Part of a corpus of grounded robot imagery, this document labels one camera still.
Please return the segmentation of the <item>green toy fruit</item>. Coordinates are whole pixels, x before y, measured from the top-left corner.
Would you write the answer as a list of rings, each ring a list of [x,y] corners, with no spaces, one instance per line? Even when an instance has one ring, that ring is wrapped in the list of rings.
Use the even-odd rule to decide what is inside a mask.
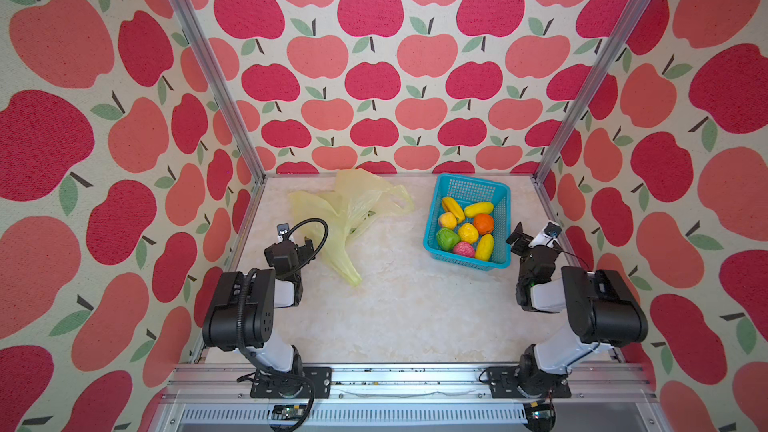
[[[453,229],[445,227],[436,233],[435,238],[437,247],[444,252],[452,252],[456,245],[461,242],[460,236]]]

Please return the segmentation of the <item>red-orange toy persimmon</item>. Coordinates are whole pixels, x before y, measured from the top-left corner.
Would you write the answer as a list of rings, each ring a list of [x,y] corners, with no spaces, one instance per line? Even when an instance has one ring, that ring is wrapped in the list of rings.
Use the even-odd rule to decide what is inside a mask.
[[[491,215],[480,213],[473,218],[472,225],[475,227],[479,235],[486,235],[493,232],[495,222]]]

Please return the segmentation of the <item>orange toy fruit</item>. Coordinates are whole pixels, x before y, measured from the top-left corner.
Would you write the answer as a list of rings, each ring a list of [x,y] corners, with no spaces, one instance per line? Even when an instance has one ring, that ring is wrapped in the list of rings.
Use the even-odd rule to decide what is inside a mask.
[[[438,218],[438,224],[441,228],[454,230],[458,223],[457,217],[451,212],[444,212]]]

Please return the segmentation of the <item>yellow toy banana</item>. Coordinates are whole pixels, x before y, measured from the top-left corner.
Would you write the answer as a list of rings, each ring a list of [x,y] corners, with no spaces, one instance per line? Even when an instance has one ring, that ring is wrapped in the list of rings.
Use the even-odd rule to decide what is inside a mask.
[[[491,202],[477,202],[466,206],[464,209],[466,218],[475,218],[478,215],[491,215],[494,211],[494,204]]]

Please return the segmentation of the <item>yellow toy lemon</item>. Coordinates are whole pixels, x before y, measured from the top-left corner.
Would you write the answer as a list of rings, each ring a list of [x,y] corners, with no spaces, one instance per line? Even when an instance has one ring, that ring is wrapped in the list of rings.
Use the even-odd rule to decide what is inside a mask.
[[[476,244],[475,259],[488,262],[494,251],[495,241],[492,234],[483,235]]]

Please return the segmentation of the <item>yellow translucent plastic bag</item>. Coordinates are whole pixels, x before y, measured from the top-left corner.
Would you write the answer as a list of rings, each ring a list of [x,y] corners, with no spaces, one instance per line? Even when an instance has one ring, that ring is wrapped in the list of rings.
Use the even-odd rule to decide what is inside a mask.
[[[295,221],[320,218],[328,224],[329,236],[319,257],[352,286],[360,285],[362,278],[347,246],[361,245],[361,236],[377,219],[404,216],[415,209],[405,186],[362,169],[338,172],[332,191],[295,191],[288,200]]]

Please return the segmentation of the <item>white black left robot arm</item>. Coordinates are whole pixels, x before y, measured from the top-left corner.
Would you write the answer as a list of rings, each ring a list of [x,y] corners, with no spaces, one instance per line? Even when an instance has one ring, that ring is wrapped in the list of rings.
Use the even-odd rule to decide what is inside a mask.
[[[255,371],[237,379],[251,384],[254,399],[326,399],[332,369],[306,367],[297,348],[275,328],[275,310],[299,305],[301,269],[314,258],[310,239],[297,245],[288,238],[267,247],[268,267],[221,275],[205,315],[206,347],[238,352]]]

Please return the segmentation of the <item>yellow toy bell pepper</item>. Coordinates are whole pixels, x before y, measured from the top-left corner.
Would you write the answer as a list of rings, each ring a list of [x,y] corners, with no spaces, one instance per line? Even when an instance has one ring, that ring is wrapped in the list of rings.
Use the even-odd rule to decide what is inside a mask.
[[[466,242],[470,245],[475,244],[479,238],[480,233],[472,223],[464,223],[458,229],[458,235],[462,242]]]

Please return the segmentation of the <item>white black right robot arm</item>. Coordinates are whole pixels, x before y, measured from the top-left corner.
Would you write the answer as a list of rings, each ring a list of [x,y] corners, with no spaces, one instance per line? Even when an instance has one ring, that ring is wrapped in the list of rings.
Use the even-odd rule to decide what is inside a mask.
[[[539,344],[528,346],[512,367],[489,367],[480,378],[495,399],[569,398],[569,375],[587,357],[610,348],[641,343],[648,320],[622,275],[616,270],[588,272],[564,266],[553,277],[564,249],[562,228],[549,222],[535,236],[517,224],[506,239],[520,257],[516,300],[526,312],[558,314],[568,323]]]

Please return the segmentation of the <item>pink toy fruit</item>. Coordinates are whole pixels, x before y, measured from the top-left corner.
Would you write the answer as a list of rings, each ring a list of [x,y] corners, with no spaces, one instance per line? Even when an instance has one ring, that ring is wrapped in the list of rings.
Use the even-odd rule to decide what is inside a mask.
[[[467,257],[467,258],[474,258],[476,253],[473,245],[465,241],[460,241],[459,243],[457,243],[453,247],[452,252],[458,256]]]

